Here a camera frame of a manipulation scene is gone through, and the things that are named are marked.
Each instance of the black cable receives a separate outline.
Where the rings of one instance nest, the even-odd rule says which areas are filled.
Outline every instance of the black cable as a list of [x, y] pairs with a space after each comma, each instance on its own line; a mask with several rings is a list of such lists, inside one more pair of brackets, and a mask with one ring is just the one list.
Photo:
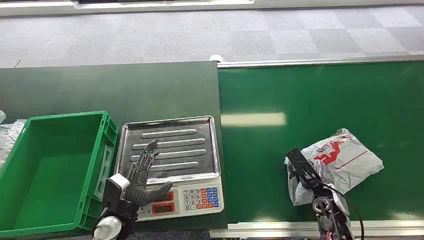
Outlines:
[[334, 192], [336, 192], [338, 195], [342, 196], [352, 206], [353, 211], [355, 212], [356, 216], [358, 217], [359, 224], [360, 224], [360, 240], [364, 240], [364, 223], [362, 222], [362, 217], [361, 217], [361, 215], [359, 215], [359, 212], [358, 212], [357, 208], [355, 207], [355, 205], [339, 190], [323, 183], [318, 178], [316, 178], [312, 174], [310, 174], [308, 171], [305, 171], [305, 172], [307, 174], [309, 174], [309, 176], [311, 176], [315, 181], [319, 182], [320, 184], [324, 185], [326, 188], [329, 188], [329, 189], [333, 190]]

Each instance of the red logo on bag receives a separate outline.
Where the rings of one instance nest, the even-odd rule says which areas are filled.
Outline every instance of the red logo on bag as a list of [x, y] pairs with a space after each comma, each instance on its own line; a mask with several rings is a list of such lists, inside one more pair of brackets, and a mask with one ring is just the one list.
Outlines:
[[343, 143], [344, 141], [331, 140], [316, 150], [313, 159], [320, 160], [325, 165], [334, 162], [337, 158], [337, 155], [340, 153], [339, 145]]

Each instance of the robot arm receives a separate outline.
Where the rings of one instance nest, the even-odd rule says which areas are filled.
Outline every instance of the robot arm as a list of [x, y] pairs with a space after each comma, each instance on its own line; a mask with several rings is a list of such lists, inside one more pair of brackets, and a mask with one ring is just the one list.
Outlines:
[[172, 182], [146, 190], [149, 169], [158, 155], [158, 141], [151, 141], [134, 162], [127, 177], [117, 173], [106, 179], [103, 212], [93, 229], [93, 240], [125, 240], [137, 220], [137, 211], [169, 192]]
[[[350, 230], [349, 210], [344, 199], [339, 197], [344, 198], [344, 195], [334, 189], [332, 184], [322, 182], [299, 149], [294, 148], [286, 156], [293, 167], [290, 171], [299, 177], [304, 188], [313, 191], [312, 209], [315, 212], [321, 239], [354, 240]], [[360, 222], [363, 239], [364, 228], [362, 220]]]

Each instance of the white plastic bag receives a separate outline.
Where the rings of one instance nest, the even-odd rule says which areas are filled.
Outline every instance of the white plastic bag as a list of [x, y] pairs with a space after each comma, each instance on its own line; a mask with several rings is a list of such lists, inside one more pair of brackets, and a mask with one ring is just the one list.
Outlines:
[[0, 124], [3, 122], [3, 120], [5, 120], [6, 119], [6, 114], [2, 111], [2, 110], [0, 110]]
[[0, 125], [0, 168], [8, 158], [26, 121], [27, 120], [18, 119], [13, 124]]
[[[345, 128], [338, 130], [329, 138], [302, 149], [301, 153], [321, 178], [323, 176], [320, 166], [326, 166], [332, 175], [335, 188], [343, 194], [384, 168], [381, 159]], [[290, 164], [287, 158], [284, 164]], [[289, 168], [287, 173], [288, 191], [293, 206], [312, 203], [312, 191], [305, 189], [296, 177], [291, 177]], [[332, 183], [331, 177], [325, 176], [324, 179]]]

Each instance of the scale keypad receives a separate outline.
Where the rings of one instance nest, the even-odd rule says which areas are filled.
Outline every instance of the scale keypad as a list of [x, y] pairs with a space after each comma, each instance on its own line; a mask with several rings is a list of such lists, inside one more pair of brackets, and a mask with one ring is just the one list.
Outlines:
[[184, 209], [186, 211], [218, 208], [220, 199], [217, 187], [184, 190]]

